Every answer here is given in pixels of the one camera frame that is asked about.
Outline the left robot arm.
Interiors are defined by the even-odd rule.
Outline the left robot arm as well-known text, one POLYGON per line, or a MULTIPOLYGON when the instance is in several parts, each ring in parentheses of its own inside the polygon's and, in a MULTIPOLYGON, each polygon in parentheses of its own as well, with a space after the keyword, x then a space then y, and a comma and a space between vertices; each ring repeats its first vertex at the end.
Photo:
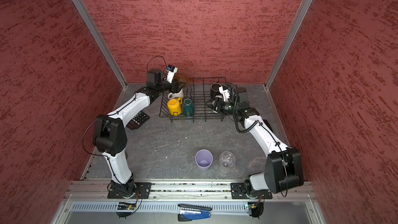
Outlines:
POLYGON ((145 87, 138 89, 134 96, 107 115, 98 115, 94 122, 93 145, 106 159, 112 179, 111 192, 119 197, 131 199, 138 196, 134 176, 125 155, 127 145, 126 126, 133 117, 152 104, 166 91, 178 93, 184 86, 174 76, 178 68, 168 65, 166 73, 159 69, 147 72, 145 87))

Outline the lavender cup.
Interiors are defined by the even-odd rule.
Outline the lavender cup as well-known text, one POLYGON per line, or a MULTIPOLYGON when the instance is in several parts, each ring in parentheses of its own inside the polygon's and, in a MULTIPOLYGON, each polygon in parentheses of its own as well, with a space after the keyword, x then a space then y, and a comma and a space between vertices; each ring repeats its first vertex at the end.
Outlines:
POLYGON ((195 155, 195 163, 202 172, 209 170, 213 159, 212 153, 207 149, 201 149, 195 155))

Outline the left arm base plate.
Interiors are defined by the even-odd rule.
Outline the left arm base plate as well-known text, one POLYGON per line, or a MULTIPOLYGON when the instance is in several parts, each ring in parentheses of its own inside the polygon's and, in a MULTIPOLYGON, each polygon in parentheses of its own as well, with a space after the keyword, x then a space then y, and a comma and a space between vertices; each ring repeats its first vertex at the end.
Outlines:
POLYGON ((134 188, 133 194, 127 195, 126 193, 122 193, 115 186, 112 186, 111 184, 109 184, 107 198, 108 199, 134 200, 138 197, 139 199, 148 199, 150 192, 151 192, 151 186, 152 186, 152 183, 150 183, 150 182, 135 183, 135 188, 134 188))

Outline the white cup teal outside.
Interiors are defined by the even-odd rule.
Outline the white cup teal outside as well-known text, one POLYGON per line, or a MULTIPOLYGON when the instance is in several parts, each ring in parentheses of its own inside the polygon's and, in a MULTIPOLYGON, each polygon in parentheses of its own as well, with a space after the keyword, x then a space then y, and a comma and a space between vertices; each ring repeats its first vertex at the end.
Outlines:
POLYGON ((186 98, 183 101, 183 115, 192 117, 195 113, 194 101, 191 98, 186 98))

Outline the white mug red inside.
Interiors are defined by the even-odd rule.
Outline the white mug red inside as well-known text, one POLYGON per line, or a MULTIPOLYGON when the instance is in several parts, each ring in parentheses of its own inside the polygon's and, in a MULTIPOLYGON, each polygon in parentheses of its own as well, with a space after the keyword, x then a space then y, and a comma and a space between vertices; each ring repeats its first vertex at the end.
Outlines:
POLYGON ((183 92, 183 89, 181 89, 179 92, 177 92, 177 93, 172 93, 172 92, 170 92, 169 94, 168 94, 168 96, 167 96, 167 98, 170 100, 170 99, 175 99, 175 98, 179 98, 179 97, 181 97, 181 98, 183 98, 184 97, 184 92, 183 92))

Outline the clear glass cup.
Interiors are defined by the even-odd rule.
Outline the clear glass cup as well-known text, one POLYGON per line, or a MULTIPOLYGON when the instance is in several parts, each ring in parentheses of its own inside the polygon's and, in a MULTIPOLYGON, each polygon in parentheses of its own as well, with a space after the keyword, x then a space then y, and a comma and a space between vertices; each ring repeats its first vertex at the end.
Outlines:
POLYGON ((231 168, 236 164, 236 157, 229 151, 224 151, 219 156, 219 161, 222 167, 231 168))

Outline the olive green glass cup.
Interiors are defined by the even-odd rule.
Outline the olive green glass cup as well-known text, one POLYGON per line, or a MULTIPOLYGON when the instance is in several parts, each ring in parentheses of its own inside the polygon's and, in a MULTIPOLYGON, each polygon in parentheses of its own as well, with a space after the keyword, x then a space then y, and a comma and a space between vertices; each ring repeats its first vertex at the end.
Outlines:
POLYGON ((190 83, 189 78, 187 78, 187 77, 185 77, 185 76, 182 76, 182 75, 180 75, 180 76, 178 76, 178 77, 179 77, 180 83, 183 84, 183 87, 184 87, 184 88, 187 88, 187 87, 189 86, 189 83, 190 83))

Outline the black mug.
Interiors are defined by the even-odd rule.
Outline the black mug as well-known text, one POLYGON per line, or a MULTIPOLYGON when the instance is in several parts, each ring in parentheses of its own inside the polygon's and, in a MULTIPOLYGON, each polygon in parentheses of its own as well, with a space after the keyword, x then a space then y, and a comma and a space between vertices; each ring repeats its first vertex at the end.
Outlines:
POLYGON ((211 99, 215 99, 217 96, 221 96, 221 92, 219 90, 219 88, 222 87, 222 85, 220 83, 213 83, 210 86, 210 98, 211 99))

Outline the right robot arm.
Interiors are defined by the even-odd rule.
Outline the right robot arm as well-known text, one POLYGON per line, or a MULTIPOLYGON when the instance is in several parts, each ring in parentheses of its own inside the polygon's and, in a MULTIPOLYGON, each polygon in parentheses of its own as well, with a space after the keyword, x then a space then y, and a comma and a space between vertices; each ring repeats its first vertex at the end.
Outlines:
POLYGON ((266 155, 265 169, 245 181, 246 194, 268 190, 286 197, 290 189, 304 185, 302 157, 298 149, 283 143, 259 112, 250 107, 247 90, 234 84, 211 85, 213 112, 232 116, 238 133, 250 133, 266 155))

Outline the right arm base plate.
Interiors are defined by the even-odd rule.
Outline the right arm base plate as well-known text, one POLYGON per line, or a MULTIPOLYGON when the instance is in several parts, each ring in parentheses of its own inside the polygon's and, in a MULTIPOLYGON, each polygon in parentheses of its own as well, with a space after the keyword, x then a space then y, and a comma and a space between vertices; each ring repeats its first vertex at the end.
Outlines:
POLYGON ((232 199, 270 200, 273 198, 270 190, 254 190, 250 183, 230 183, 232 199))

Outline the yellow mug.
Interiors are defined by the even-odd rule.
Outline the yellow mug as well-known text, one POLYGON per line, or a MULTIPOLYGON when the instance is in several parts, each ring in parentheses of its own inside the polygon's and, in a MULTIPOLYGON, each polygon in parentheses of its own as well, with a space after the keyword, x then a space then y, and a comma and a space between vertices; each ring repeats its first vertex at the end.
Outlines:
POLYGON ((171 116, 179 116, 182 113, 182 98, 177 97, 170 99, 167 103, 167 107, 171 116))

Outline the tall white faceted mug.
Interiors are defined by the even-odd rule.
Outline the tall white faceted mug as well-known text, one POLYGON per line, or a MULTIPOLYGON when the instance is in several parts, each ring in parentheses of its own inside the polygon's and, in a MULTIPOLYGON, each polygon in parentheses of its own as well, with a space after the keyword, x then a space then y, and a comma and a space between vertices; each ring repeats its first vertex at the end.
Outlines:
POLYGON ((217 106, 216 106, 216 104, 215 104, 214 102, 212 103, 212 111, 213 111, 214 113, 216 113, 216 114, 218 113, 218 112, 217 112, 217 106))

